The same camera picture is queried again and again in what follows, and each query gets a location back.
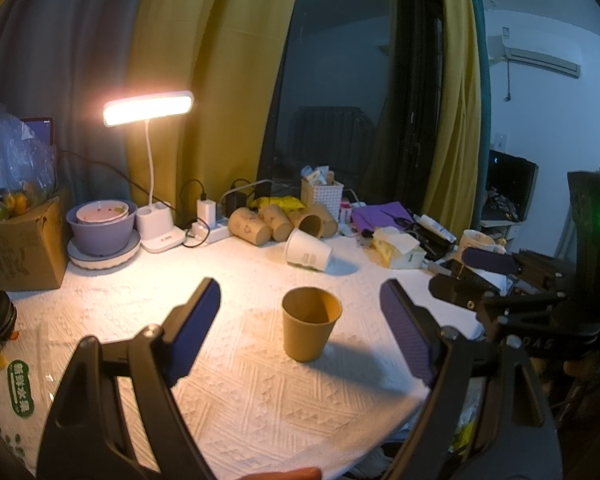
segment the stacked bowls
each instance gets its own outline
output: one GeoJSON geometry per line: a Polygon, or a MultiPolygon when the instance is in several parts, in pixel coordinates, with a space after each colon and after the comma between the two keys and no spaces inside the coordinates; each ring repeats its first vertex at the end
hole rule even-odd
{"type": "Polygon", "coordinates": [[[106,257],[127,245],[137,211],[138,206],[131,200],[103,200],[74,207],[66,214],[66,221],[79,251],[106,257]]]}

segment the basket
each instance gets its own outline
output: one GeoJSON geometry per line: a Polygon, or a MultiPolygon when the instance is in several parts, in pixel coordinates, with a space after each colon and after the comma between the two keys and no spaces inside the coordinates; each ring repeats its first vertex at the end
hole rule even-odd
{"type": "Polygon", "coordinates": [[[311,207],[313,204],[324,204],[331,216],[338,221],[343,191],[344,184],[339,182],[334,182],[331,186],[314,186],[303,179],[300,187],[300,200],[307,207],[311,207]]]}

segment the white lamp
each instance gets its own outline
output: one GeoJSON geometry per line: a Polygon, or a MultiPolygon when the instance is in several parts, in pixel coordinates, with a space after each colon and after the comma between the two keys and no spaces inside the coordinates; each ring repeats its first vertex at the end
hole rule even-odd
{"type": "Polygon", "coordinates": [[[180,245],[185,240],[182,229],[173,225],[169,207],[161,202],[154,204],[154,158],[149,142],[149,121],[158,117],[183,115],[191,110],[193,94],[188,90],[141,95],[109,101],[102,113],[105,126],[144,121],[146,150],[149,156],[149,203],[138,209],[136,227],[140,233],[140,243],[150,253],[161,253],[180,245]]]}

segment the white plate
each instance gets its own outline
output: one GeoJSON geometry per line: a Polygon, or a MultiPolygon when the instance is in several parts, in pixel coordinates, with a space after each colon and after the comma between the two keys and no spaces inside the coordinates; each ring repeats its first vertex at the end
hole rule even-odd
{"type": "Polygon", "coordinates": [[[83,205],[75,216],[81,224],[102,224],[125,218],[129,206],[122,200],[96,200],[83,205]]]}
{"type": "Polygon", "coordinates": [[[126,246],[111,256],[91,256],[90,254],[84,254],[74,245],[73,240],[69,242],[66,250],[69,253],[69,259],[77,267],[87,270],[103,270],[128,262],[138,252],[139,248],[140,235],[134,229],[126,246]]]}

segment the human hand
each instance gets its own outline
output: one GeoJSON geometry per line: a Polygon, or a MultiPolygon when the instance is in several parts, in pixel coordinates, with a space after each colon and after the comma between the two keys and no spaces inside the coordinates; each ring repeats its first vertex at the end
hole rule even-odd
{"type": "Polygon", "coordinates": [[[322,480],[322,471],[317,467],[305,467],[284,473],[256,473],[243,476],[240,480],[322,480]]]}

